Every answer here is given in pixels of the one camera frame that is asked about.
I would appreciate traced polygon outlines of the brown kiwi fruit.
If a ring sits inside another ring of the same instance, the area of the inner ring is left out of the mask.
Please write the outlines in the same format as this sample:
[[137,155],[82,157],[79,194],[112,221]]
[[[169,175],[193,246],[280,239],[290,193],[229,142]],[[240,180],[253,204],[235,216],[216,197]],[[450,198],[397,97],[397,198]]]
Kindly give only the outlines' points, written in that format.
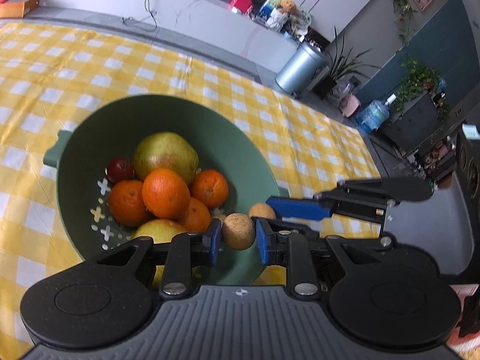
[[270,205],[261,202],[254,204],[248,211],[248,215],[251,218],[258,217],[265,219],[276,219],[277,217],[275,210],[272,209]]
[[222,225],[222,237],[224,244],[232,250],[250,248],[256,239],[253,220],[246,214],[228,215]]

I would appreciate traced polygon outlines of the orange fruit lower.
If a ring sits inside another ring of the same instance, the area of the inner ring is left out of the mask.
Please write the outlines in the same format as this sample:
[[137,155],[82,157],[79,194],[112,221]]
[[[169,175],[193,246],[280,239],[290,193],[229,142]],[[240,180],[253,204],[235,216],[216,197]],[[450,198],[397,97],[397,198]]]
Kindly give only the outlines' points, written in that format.
[[204,233],[211,220],[208,208],[198,199],[191,197],[187,210],[176,222],[191,233]]

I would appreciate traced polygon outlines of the orange fruit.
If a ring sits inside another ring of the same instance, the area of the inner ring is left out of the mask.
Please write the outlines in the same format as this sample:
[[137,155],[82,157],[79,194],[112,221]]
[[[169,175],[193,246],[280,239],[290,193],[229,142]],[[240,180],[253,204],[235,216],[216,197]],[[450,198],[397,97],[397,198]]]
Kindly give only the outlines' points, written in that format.
[[142,184],[145,207],[160,219],[178,219],[190,205],[191,194],[185,180],[167,168],[151,172]]
[[199,172],[190,185],[192,197],[203,203],[209,210],[221,207],[227,200],[230,190],[227,180],[216,170]]
[[142,196],[140,180],[122,180],[109,194],[107,205],[118,224],[137,228],[146,223],[150,216]]
[[198,199],[191,197],[187,210],[176,222],[191,233],[204,233],[211,220],[208,208]]

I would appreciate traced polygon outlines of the orange fruit right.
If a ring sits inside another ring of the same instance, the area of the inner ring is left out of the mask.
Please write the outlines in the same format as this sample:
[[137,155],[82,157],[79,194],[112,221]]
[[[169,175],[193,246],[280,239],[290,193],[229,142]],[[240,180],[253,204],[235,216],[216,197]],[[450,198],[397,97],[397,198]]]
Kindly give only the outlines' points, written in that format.
[[227,200],[230,190],[227,180],[216,170],[199,172],[190,185],[192,197],[203,203],[209,210],[221,207]]

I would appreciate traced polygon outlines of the yellow pear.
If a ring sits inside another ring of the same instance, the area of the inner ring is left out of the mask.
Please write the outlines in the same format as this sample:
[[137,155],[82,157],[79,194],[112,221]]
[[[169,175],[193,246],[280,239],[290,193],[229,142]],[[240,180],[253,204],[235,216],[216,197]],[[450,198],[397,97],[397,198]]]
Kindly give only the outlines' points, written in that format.
[[150,236],[154,243],[167,243],[171,242],[174,236],[186,232],[187,230],[177,222],[169,219],[154,219],[133,231],[131,238]]

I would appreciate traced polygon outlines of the orange fruit front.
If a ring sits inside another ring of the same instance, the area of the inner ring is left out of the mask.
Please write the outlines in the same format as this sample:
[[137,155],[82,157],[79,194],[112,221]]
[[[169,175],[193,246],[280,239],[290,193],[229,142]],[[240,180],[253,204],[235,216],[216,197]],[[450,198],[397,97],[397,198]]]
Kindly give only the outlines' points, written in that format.
[[167,168],[151,172],[142,184],[145,207],[160,219],[178,219],[190,205],[191,194],[185,180]]

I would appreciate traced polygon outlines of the water bottle jug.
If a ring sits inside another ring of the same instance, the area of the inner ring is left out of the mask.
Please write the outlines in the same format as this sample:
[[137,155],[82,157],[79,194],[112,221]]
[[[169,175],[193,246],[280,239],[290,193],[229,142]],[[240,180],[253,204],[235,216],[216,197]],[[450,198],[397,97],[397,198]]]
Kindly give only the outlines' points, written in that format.
[[373,133],[390,117],[390,106],[397,99],[391,94],[385,101],[373,100],[355,117],[359,127],[367,134]]

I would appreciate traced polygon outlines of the orange fruit left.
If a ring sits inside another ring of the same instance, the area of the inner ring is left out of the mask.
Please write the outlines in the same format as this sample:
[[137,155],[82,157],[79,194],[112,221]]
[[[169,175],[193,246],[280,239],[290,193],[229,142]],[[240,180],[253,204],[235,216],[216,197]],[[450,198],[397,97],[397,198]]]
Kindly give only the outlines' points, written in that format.
[[109,194],[107,205],[118,224],[137,228],[146,223],[150,216],[142,196],[140,180],[122,180]]

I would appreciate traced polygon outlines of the red apple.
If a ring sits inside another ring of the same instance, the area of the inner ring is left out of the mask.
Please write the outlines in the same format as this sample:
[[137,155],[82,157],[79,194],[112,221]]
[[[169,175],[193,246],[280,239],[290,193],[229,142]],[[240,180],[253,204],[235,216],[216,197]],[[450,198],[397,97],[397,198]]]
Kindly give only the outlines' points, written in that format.
[[106,177],[113,184],[134,177],[133,164],[127,158],[115,158],[106,166]]

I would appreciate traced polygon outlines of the hanging ivy plant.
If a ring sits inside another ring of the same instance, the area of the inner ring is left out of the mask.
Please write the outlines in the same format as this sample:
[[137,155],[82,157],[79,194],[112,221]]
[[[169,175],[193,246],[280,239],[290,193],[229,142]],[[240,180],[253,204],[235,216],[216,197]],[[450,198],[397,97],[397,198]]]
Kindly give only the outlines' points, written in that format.
[[413,18],[417,10],[411,6],[409,0],[392,0],[392,6],[396,14],[395,25],[398,37],[401,41],[401,47],[395,54],[400,56],[400,66],[405,71],[396,87],[397,99],[394,101],[394,109],[402,115],[409,102],[418,99],[422,94],[428,94],[433,99],[438,118],[446,121],[447,113],[450,111],[445,94],[446,81],[440,76],[438,70],[421,63],[408,51],[410,41],[416,32],[413,28]]

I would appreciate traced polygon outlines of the silver trash can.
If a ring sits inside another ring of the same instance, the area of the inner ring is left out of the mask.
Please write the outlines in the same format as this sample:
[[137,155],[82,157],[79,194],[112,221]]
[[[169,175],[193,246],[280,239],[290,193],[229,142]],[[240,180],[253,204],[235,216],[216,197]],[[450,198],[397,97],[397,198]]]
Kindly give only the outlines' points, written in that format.
[[301,93],[317,72],[328,65],[320,48],[302,42],[293,56],[275,77],[277,86],[287,94]]

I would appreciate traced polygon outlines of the potted plant right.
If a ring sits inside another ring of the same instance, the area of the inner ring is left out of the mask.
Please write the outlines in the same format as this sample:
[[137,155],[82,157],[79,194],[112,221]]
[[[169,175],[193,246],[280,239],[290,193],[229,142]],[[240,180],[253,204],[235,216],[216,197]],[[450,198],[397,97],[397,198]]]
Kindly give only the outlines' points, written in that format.
[[335,86],[344,78],[358,76],[368,79],[364,73],[364,69],[379,69],[380,67],[366,63],[363,57],[370,53],[373,49],[369,48],[358,52],[354,52],[354,48],[349,50],[345,48],[345,37],[343,34],[338,34],[337,29],[334,29],[335,39],[330,46],[330,50],[326,51],[328,57],[329,72],[324,78],[313,87],[313,93],[318,98],[325,99],[332,94]]

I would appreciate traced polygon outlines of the green colander bowl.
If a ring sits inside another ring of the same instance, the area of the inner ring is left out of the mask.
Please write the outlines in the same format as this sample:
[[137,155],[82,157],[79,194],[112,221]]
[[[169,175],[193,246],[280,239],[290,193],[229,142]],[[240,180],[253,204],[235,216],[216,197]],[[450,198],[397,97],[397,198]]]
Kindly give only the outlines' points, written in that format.
[[201,169],[215,169],[229,183],[226,214],[247,213],[271,196],[287,196],[262,153],[229,120],[196,102],[146,94],[114,101],[74,131],[61,130],[43,163],[57,170],[57,202],[67,236],[81,258],[126,242],[131,229],[117,224],[106,206],[112,187],[105,169],[131,158],[138,143],[161,132],[177,133],[199,155]]

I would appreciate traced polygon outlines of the teddy bear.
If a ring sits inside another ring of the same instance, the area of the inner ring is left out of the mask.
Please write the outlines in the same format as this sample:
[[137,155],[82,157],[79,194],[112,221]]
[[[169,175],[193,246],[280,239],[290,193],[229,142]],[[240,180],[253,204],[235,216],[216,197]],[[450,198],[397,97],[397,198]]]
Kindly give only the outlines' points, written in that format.
[[300,11],[293,0],[281,0],[276,5],[276,9],[287,18],[301,16]]

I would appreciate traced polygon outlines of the white tv cabinet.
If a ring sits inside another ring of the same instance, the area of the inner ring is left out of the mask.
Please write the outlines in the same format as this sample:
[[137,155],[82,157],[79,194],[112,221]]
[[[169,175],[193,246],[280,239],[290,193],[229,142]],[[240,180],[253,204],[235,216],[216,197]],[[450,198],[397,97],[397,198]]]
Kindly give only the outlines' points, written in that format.
[[298,46],[220,0],[41,0],[48,8],[66,8],[133,19],[148,34],[166,30],[216,47],[271,72],[279,72]]

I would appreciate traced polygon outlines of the red box on shelf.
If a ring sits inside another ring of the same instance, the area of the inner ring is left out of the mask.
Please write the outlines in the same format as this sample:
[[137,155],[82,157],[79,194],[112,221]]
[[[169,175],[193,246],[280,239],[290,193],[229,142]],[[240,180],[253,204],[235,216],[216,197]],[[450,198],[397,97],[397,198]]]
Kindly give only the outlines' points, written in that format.
[[229,0],[229,9],[234,13],[248,14],[253,7],[252,0]]

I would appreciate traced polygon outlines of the yellow checkered tablecloth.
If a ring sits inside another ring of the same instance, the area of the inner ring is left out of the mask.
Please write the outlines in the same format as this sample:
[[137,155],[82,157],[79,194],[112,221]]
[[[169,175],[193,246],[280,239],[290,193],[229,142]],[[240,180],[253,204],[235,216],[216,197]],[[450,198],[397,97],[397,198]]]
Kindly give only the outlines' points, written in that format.
[[119,98],[169,94],[213,109],[255,143],[278,184],[308,197],[378,176],[360,134],[254,80],[158,46],[92,30],[1,28],[1,357],[31,342],[26,289],[79,260],[60,222],[56,171],[42,162],[61,130]]

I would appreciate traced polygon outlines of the orange shoe box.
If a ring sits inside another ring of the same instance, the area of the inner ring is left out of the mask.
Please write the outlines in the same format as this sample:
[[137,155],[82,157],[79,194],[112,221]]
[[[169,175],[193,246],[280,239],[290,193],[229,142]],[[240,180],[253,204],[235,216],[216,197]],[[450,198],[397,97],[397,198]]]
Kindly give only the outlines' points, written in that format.
[[8,0],[1,4],[1,19],[22,19],[40,5],[40,0]]

